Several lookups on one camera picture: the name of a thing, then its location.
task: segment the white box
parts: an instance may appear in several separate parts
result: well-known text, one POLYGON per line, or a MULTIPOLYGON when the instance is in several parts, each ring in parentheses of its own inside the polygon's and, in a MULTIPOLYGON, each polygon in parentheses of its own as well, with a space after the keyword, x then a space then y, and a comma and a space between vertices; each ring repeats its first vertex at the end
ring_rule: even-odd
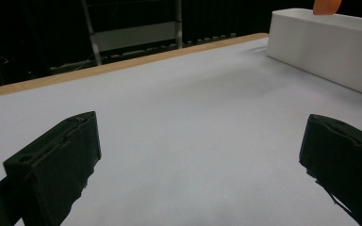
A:
POLYGON ((267 55, 362 92, 362 18, 274 11, 267 55))

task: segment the tabletop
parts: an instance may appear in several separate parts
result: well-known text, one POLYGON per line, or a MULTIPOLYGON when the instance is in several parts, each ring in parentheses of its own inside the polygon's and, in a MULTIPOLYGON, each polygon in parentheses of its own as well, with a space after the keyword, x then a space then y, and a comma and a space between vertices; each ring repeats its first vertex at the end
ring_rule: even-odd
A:
POLYGON ((267 43, 0 96, 0 180, 3 161, 93 110, 102 159, 63 225, 357 225, 299 151, 309 114, 362 130, 362 93, 268 57, 267 43))

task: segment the wooden trim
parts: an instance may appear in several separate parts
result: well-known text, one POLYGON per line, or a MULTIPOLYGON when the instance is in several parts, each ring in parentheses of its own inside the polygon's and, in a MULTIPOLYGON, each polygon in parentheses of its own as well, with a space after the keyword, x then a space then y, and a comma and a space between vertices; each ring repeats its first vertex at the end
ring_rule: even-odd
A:
POLYGON ((24 91, 24 90, 28 90, 28 89, 36 89, 36 88, 46 87, 46 86, 50 86, 50 85, 55 85, 58 83, 73 81, 75 79, 90 77, 90 76, 94 76, 94 75, 98 75, 98 74, 102 74, 102 73, 114 72, 114 71, 118 71, 121 69, 126 69, 126 68, 130 68, 130 67, 134 67, 134 66, 138 66, 138 65, 142 65, 142 64, 159 61, 162 59, 198 53, 198 52, 202 52, 205 50, 220 48, 220 47, 243 43, 243 42, 251 41, 251 40, 263 39, 263 38, 267 38, 268 36, 269 35, 266 33, 257 33, 257 34, 243 36, 243 37, 237 37, 237 38, 233 38, 233 39, 229 39, 229 40, 219 40, 219 41, 214 41, 214 42, 207 43, 207 44, 195 45, 192 47, 173 50, 173 51, 164 52, 164 53, 160 53, 160 54, 156 54, 156 55, 149 55, 149 56, 128 59, 125 61, 110 63, 110 64, 97 66, 97 67, 93 67, 93 68, 87 68, 87 69, 79 70, 79 71, 75 71, 75 72, 61 73, 61 74, 56 74, 56 75, 52 75, 52 76, 48 76, 48 77, 28 80, 28 81, 24 81, 24 82, 20 82, 20 83, 9 84, 9 85, 0 87, 0 96, 10 94, 13 92, 24 91))

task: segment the white table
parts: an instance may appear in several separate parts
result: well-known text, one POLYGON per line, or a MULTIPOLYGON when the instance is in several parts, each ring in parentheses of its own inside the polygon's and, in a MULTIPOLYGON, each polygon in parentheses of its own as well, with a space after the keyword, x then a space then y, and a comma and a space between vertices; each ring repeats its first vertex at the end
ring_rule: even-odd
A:
POLYGON ((63 225, 357 225, 298 160, 311 113, 362 130, 362 94, 267 57, 267 41, 0 96, 0 180, 94 110, 103 158, 63 225))

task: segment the orange object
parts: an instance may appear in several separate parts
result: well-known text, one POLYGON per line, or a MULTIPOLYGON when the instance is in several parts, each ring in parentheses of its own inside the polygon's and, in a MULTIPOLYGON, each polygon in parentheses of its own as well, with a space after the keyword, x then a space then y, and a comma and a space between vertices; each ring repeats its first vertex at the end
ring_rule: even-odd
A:
POLYGON ((316 0, 314 1, 314 15, 333 15, 337 12, 342 0, 316 0))

